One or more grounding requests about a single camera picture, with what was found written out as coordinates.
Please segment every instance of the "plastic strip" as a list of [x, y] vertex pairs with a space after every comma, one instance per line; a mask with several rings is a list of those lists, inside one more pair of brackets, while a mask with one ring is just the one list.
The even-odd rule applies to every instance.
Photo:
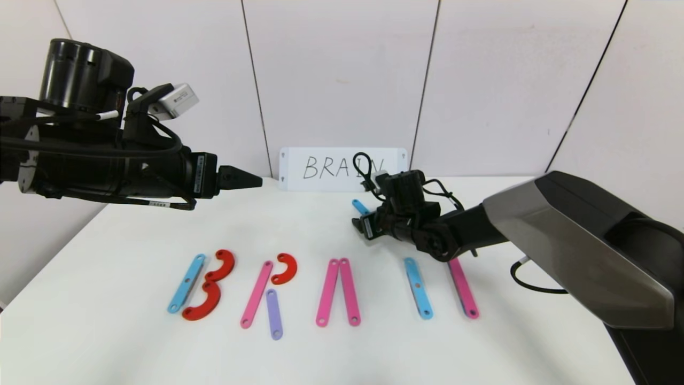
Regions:
[[256, 284], [254, 285], [254, 290], [252, 290], [252, 295], [247, 303], [245, 312], [242, 314], [240, 320], [240, 326], [243, 329], [247, 329], [252, 326], [252, 321], [254, 316], [257, 315], [257, 309], [259, 308], [259, 302], [261, 301], [261, 296], [263, 295], [264, 289], [266, 289], [266, 284], [268, 283], [268, 277], [271, 275], [271, 270], [273, 269], [273, 262], [266, 261], [261, 267], [261, 272], [259, 273], [259, 278], [256, 279]]
[[461, 267], [458, 258], [449, 261], [449, 270], [451, 270], [451, 276], [453, 277], [453, 283], [456, 285], [458, 296], [461, 298], [463, 312], [465, 312], [467, 317], [476, 319], [479, 317], [479, 310], [477, 309], [475, 298], [470, 290], [468, 280], [466, 280], [466, 275], [463, 272], [463, 268]]
[[367, 215], [371, 213], [370, 211], [368, 211], [366, 206], [364, 206], [363, 203], [361, 203], [358, 199], [353, 200], [352, 205], [354, 205], [354, 207], [358, 210], [359, 213], [361, 213], [361, 215]]
[[321, 293], [321, 301], [318, 304], [318, 313], [316, 314], [316, 325], [325, 327], [330, 320], [330, 309], [332, 308], [332, 296], [335, 294], [335, 285], [337, 284], [337, 271], [339, 270], [339, 261], [331, 259], [328, 262], [328, 272], [326, 273], [326, 281], [323, 283], [323, 293]]
[[266, 306], [268, 307], [268, 323], [271, 325], [271, 338], [282, 338], [282, 321], [280, 320], [280, 308], [278, 307], [278, 295], [274, 289], [266, 291]]
[[200, 274], [202, 265], [205, 263], [206, 258], [206, 255], [198, 254], [192, 260], [190, 267], [185, 273], [185, 277], [183, 277], [183, 281], [181, 281], [181, 285], [178, 286], [176, 294], [173, 296], [171, 303], [169, 303], [169, 306], [166, 308], [169, 313], [177, 313], [183, 307], [183, 304], [185, 304], [185, 301], [187, 300], [188, 294], [190, 294], [190, 290], [192, 290], [192, 286], [194, 286], [195, 281], [197, 281], [197, 276]]
[[408, 283], [411, 285], [411, 291], [413, 292], [413, 299], [416, 301], [416, 307], [418, 307], [418, 314], [420, 314], [422, 319], [431, 319], [433, 315], [432, 306], [430, 306], [430, 300], [425, 291], [425, 284], [421, 279], [418, 264], [413, 258], [404, 258], [404, 266], [406, 267]]
[[358, 301], [356, 300], [356, 290], [354, 289], [352, 267], [347, 258], [340, 259], [340, 276], [342, 278], [344, 302], [347, 304], [349, 324], [351, 326], [359, 326], [361, 324], [361, 313], [358, 311]]

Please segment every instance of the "white table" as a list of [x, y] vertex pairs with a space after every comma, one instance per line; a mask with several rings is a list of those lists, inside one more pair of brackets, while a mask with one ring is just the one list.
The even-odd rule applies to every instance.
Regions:
[[[466, 207], [522, 177], [443, 178]], [[222, 192], [193, 212], [107, 206], [2, 313], [3, 385], [29, 384], [631, 384], [602, 323], [567, 295], [517, 286], [510, 243], [460, 260], [481, 316], [466, 318], [445, 264], [384, 237], [366, 243], [352, 227], [369, 194]], [[441, 201], [443, 212], [451, 210]], [[191, 259], [230, 249], [221, 301], [189, 322], [166, 307]], [[299, 264], [277, 286], [284, 335], [269, 334], [262, 301], [250, 329], [239, 320], [264, 261]], [[416, 258], [434, 318], [421, 319], [402, 259]], [[329, 259], [348, 257], [362, 323], [345, 318], [341, 283], [330, 324], [315, 325]], [[274, 273], [284, 265], [276, 263]], [[530, 263], [520, 276], [556, 287]], [[194, 290], [189, 304], [205, 299]]]

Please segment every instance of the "purple plastic strip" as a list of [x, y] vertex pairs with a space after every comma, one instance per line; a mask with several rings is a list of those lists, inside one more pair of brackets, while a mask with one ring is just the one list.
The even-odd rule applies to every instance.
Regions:
[[280, 321], [278, 295], [274, 289], [266, 291], [266, 306], [268, 307], [268, 323], [271, 325], [271, 338], [277, 341], [282, 337], [282, 322]]

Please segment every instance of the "red curved piece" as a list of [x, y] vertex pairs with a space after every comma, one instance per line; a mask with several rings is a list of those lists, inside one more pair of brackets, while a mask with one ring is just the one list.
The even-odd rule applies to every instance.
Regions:
[[216, 251], [216, 259], [222, 260], [223, 266], [217, 270], [209, 271], [207, 274], [205, 274], [205, 280], [207, 281], [220, 281], [230, 274], [231, 271], [233, 271], [233, 267], [235, 266], [235, 256], [233, 253], [229, 252], [228, 250], [221, 249]]
[[207, 299], [205, 302], [195, 308], [188, 306], [183, 311], [183, 318], [188, 321], [197, 321], [205, 318], [218, 305], [218, 300], [221, 299], [221, 289], [214, 281], [206, 281], [202, 285], [202, 290], [207, 292]]
[[286, 284], [291, 280], [297, 273], [297, 260], [287, 253], [278, 254], [278, 260], [287, 265], [287, 269], [282, 274], [274, 274], [271, 277], [271, 282], [274, 285]]

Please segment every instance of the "pink plastic strip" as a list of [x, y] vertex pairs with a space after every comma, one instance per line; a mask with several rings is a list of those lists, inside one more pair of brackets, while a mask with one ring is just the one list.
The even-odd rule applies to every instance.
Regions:
[[463, 311], [467, 317], [476, 319], [479, 317], [479, 311], [477, 310], [477, 305], [475, 305], [475, 298], [473, 298], [473, 293], [470, 290], [470, 286], [468, 286], [468, 280], [466, 280], [466, 275], [463, 273], [463, 268], [458, 258], [449, 261], [449, 270], [451, 270], [451, 276], [456, 285], [458, 296], [461, 298]]
[[245, 312], [242, 314], [242, 319], [240, 320], [240, 326], [242, 326], [243, 329], [247, 329], [252, 326], [252, 321], [254, 320], [254, 316], [257, 315], [259, 302], [261, 302], [261, 297], [263, 296], [264, 289], [266, 289], [268, 277], [271, 276], [272, 269], [273, 262], [264, 262], [261, 272], [259, 273], [259, 278], [256, 279], [254, 290], [252, 290], [252, 296], [250, 297], [250, 300], [247, 303], [247, 308], [245, 308]]
[[326, 273], [326, 281], [323, 283], [323, 293], [321, 294], [321, 302], [318, 304], [318, 314], [316, 314], [316, 325], [325, 327], [330, 319], [330, 309], [332, 307], [332, 295], [335, 294], [335, 285], [337, 284], [337, 271], [339, 270], [339, 261], [331, 259], [328, 263], [328, 272]]
[[340, 276], [342, 277], [342, 289], [344, 290], [344, 302], [347, 304], [349, 324], [351, 326], [358, 326], [361, 323], [361, 313], [358, 311], [352, 267], [347, 258], [340, 259]]

